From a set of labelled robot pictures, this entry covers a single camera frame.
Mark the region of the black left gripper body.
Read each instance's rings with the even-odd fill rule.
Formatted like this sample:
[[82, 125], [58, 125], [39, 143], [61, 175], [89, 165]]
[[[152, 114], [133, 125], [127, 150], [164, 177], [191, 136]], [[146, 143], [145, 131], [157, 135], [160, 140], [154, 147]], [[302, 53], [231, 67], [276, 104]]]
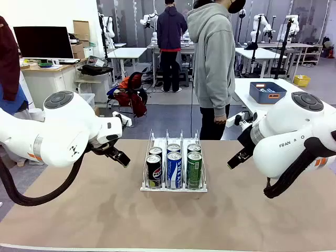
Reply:
[[107, 157], [113, 158], [118, 156], [118, 150], [114, 147], [116, 140], [109, 141], [105, 144], [98, 146], [93, 142], [89, 142], [89, 151], [92, 151], [96, 155], [105, 155]]

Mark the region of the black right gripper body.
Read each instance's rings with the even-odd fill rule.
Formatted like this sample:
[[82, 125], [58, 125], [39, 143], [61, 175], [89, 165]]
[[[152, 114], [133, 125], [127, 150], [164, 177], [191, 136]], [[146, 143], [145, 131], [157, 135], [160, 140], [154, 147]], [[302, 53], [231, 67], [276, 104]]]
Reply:
[[251, 139], [251, 130], [252, 128], [246, 128], [237, 138], [237, 140], [243, 146], [243, 149], [238, 153], [238, 157], [250, 158], [253, 155], [253, 151], [256, 145]]

